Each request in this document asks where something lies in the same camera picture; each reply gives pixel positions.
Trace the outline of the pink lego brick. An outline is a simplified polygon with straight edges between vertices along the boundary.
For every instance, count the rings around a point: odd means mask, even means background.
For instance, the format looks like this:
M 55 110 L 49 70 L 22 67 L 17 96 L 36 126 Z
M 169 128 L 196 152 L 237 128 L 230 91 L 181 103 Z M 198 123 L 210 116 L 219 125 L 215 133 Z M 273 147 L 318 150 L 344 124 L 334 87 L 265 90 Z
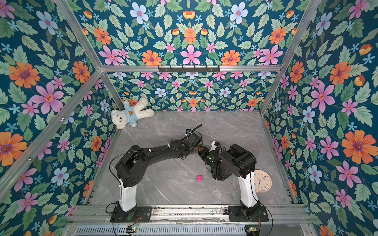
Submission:
M 196 180 L 198 182 L 202 182 L 203 181 L 203 176 L 202 175 L 197 175 Z

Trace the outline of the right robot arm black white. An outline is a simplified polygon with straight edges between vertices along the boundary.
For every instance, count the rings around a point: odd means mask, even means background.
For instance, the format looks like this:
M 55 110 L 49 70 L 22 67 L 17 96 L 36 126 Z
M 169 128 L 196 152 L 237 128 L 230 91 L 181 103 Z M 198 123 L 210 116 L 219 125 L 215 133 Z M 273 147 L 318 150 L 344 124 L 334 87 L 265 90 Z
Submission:
M 211 148 L 200 146 L 198 154 L 214 180 L 223 182 L 231 175 L 237 177 L 241 190 L 239 215 L 247 220 L 255 217 L 261 208 L 254 181 L 256 157 L 237 144 L 226 150 L 216 141 Z

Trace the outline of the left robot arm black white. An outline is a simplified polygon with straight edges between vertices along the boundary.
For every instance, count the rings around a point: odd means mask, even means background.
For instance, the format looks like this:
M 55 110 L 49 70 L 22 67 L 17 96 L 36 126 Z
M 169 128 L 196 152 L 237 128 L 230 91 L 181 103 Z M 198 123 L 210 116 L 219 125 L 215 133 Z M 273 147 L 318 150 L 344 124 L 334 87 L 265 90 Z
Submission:
M 186 159 L 194 153 L 203 144 L 202 136 L 196 133 L 200 127 L 201 124 L 187 129 L 183 138 L 172 140 L 167 145 L 152 148 L 133 145 L 127 152 L 120 154 L 121 159 L 112 173 L 120 187 L 120 199 L 116 207 L 124 213 L 130 213 L 136 208 L 137 185 L 150 165 L 169 159 Z

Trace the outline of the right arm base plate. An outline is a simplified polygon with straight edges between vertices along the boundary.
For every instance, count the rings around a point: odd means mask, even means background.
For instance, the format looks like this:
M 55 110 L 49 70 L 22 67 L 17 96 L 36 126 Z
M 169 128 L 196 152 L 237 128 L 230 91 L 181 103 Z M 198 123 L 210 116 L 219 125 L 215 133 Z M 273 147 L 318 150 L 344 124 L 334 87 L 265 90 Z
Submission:
M 249 213 L 248 209 L 242 210 L 241 206 L 228 206 L 224 213 L 228 215 L 230 222 L 268 222 L 270 216 L 264 206 L 260 206 L 253 213 Z

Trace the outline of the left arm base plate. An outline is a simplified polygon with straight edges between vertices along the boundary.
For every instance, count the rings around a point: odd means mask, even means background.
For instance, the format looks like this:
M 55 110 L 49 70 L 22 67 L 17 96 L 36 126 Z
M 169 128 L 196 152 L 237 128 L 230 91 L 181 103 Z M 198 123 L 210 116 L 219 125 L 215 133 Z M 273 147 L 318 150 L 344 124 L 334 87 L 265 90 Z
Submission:
M 112 223 L 146 223 L 150 222 L 152 208 L 150 206 L 136 206 L 125 212 L 116 206 L 112 212 Z

